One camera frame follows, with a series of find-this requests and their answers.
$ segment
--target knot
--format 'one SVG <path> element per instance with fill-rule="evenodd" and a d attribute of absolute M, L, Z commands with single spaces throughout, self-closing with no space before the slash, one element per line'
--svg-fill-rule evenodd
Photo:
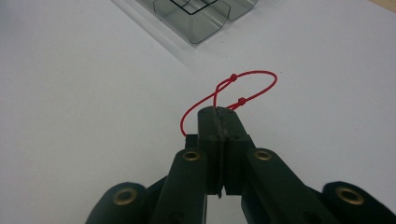
<path fill-rule="evenodd" d="M 237 79 L 238 79 L 238 76 L 237 76 L 236 74 L 232 74 L 232 75 L 230 76 L 230 81 L 231 81 L 231 82 L 235 82 Z"/>
<path fill-rule="evenodd" d="M 241 97 L 238 99 L 238 105 L 244 105 L 247 102 L 247 99 L 244 97 Z"/>

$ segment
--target red rope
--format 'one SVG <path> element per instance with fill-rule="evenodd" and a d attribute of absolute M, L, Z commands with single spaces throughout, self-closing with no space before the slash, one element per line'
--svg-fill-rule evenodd
<path fill-rule="evenodd" d="M 229 78 L 221 81 L 219 83 L 219 85 L 216 87 L 216 90 L 212 94 L 206 96 L 204 99 L 202 99 L 201 101 L 199 101 L 198 103 L 196 103 L 195 105 L 190 107 L 190 109 L 188 109 L 186 111 L 186 113 L 184 113 L 184 115 L 183 115 L 183 117 L 181 118 L 181 121 L 180 121 L 181 133 L 184 136 L 187 136 L 187 134 L 184 132 L 184 120 L 190 114 L 190 112 L 193 109 L 195 109 L 195 107 L 197 107 L 201 103 L 203 103 L 203 102 L 207 101 L 208 99 L 210 99 L 211 97 L 213 97 L 213 106 L 216 108 L 217 107 L 218 94 L 221 91 L 223 91 L 225 88 L 227 88 L 231 83 L 235 82 L 238 78 L 244 77 L 244 76 L 249 76 L 249 75 L 269 75 L 269 76 L 272 76 L 274 78 L 274 81 L 267 88 L 265 88 L 264 90 L 259 91 L 256 94 L 253 94 L 253 95 L 249 96 L 248 98 L 241 97 L 241 98 L 238 99 L 238 101 L 235 104 L 229 105 L 229 106 L 227 106 L 227 108 L 229 108 L 231 110 L 237 109 L 239 106 L 242 106 L 245 103 L 247 103 L 248 101 L 251 101 L 254 98 L 259 97 L 260 95 L 263 95 L 266 92 L 268 92 L 269 90 L 271 90 L 271 88 L 273 88 L 275 86 L 276 82 L 277 82 L 276 74 L 273 73 L 273 72 L 269 72 L 269 71 L 254 70 L 254 71 L 248 71 L 248 72 L 245 72 L 245 73 L 241 73 L 239 75 L 232 74 Z"/>

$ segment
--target red cord loop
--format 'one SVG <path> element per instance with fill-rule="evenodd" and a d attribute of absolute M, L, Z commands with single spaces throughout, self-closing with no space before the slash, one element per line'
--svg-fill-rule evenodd
<path fill-rule="evenodd" d="M 248 98 L 244 98 L 241 97 L 238 99 L 238 102 L 232 105 L 227 106 L 227 108 L 231 109 L 231 110 L 235 110 L 237 109 L 239 106 L 244 105 L 247 101 L 253 100 L 254 98 L 268 92 L 269 90 L 271 90 L 271 88 L 273 88 L 277 82 L 277 76 L 275 73 L 273 72 L 269 72 L 269 71 L 262 71 L 262 70 L 255 70 L 255 71 L 248 71 L 245 73 L 241 73 L 239 75 L 237 74 L 232 74 L 229 78 L 221 81 L 217 86 L 216 89 L 213 93 L 211 93 L 210 95 L 206 96 L 204 99 L 202 99 L 201 101 L 199 101 L 198 103 L 196 103 L 195 105 L 193 105 L 190 109 L 188 109 L 186 111 L 186 113 L 184 113 L 183 117 L 181 118 L 180 121 L 180 130 L 181 133 L 184 136 L 187 136 L 187 134 L 184 132 L 184 120 L 186 119 L 187 115 L 189 115 L 189 113 L 198 105 L 200 105 L 201 103 L 205 102 L 206 100 L 210 99 L 211 97 L 213 97 L 213 106 L 216 108 L 217 107 L 217 100 L 218 100 L 218 94 L 223 91 L 225 88 L 227 88 L 231 83 L 235 82 L 239 77 L 244 77 L 244 76 L 249 76 L 249 75 L 258 75 L 258 74 L 262 74 L 262 75 L 269 75 L 272 76 L 274 78 L 274 81 L 264 90 L 257 92 L 254 95 L 249 96 Z"/>

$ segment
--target white surface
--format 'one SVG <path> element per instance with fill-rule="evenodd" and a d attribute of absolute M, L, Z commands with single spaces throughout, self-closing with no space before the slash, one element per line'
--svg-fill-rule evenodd
<path fill-rule="evenodd" d="M 84 223 L 112 186 L 153 184 L 184 111 L 252 69 L 279 76 L 237 111 L 257 146 L 314 189 L 343 180 L 396 212 L 395 24 L 368 1 L 260 0 L 180 59 L 109 0 L 0 0 L 0 223 Z M 207 223 L 246 223 L 239 204 L 210 197 Z"/>

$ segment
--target white table surface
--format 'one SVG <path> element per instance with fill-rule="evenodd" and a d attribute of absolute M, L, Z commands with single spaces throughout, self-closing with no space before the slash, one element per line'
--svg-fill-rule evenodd
<path fill-rule="evenodd" d="M 84 223 L 112 186 L 150 186 L 184 146 L 184 111 L 253 69 L 279 78 L 237 110 L 255 144 L 314 189 L 350 182 L 396 212 L 396 14 L 259 0 L 194 49 L 164 43 L 110 0 L 0 0 L 1 224 Z M 207 223 L 246 223 L 240 198 L 209 197 Z"/>

